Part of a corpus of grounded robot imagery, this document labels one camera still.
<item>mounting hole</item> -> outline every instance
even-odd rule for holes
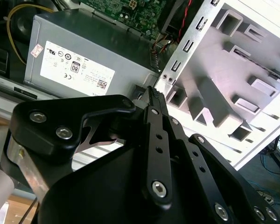
[[[205,169],[203,167],[199,167],[200,171],[205,173]]]
[[[163,153],[163,150],[160,147],[155,148],[155,150],[157,150],[158,153]]]
[[[163,139],[162,136],[160,136],[159,134],[156,134],[156,136],[157,136],[157,138],[160,139],[160,140]]]

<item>white label sticker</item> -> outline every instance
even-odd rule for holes
[[[33,55],[33,57],[36,58],[36,57],[42,52],[42,50],[43,50],[43,47],[42,47],[41,45],[37,44],[37,45],[33,48],[31,54]]]
[[[49,41],[41,76],[89,96],[106,95],[115,71]]]

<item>green circuit board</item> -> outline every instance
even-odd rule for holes
[[[156,39],[157,21],[166,0],[81,0],[108,17]]]

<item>blue cable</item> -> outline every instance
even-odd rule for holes
[[[264,167],[266,168],[266,158],[263,156],[263,164]],[[274,174],[268,172],[279,184],[280,184],[280,179],[277,178],[277,176],[275,176]]]
[[[274,195],[276,195],[276,193],[277,193],[277,192],[274,191],[274,190],[261,187],[258,183],[254,182],[254,181],[248,181],[248,182],[255,184],[257,187],[259,187],[260,189],[263,189],[263,190],[265,190],[265,191],[268,191],[268,192],[275,192]]]

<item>screw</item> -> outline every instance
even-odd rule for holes
[[[157,110],[155,110],[155,109],[152,109],[151,110],[154,114],[159,114],[159,112],[157,111]]]
[[[268,207],[266,208],[266,212],[268,213],[268,215],[269,215],[274,221],[277,221],[277,217],[276,217],[275,213],[273,213],[272,210],[270,210]]]
[[[175,123],[176,125],[179,125],[178,120],[176,120],[175,118],[172,118],[172,122]]]
[[[262,212],[258,208],[255,207],[254,211],[262,221],[265,220],[265,216],[262,214]]]
[[[228,213],[227,211],[222,207],[222,205],[215,203],[215,210],[216,213],[220,216],[221,219],[224,221],[228,220]]]
[[[201,143],[204,143],[204,139],[202,137],[198,136],[197,138]]]
[[[33,112],[30,114],[30,119],[35,123],[43,123],[47,120],[47,117],[42,112]]]
[[[167,190],[166,190],[164,184],[162,184],[161,182],[159,182],[159,181],[153,182],[152,188],[153,188],[154,193],[156,193],[156,195],[158,197],[166,196]]]
[[[70,139],[73,136],[73,133],[67,127],[59,127],[56,130],[56,135],[61,139]]]

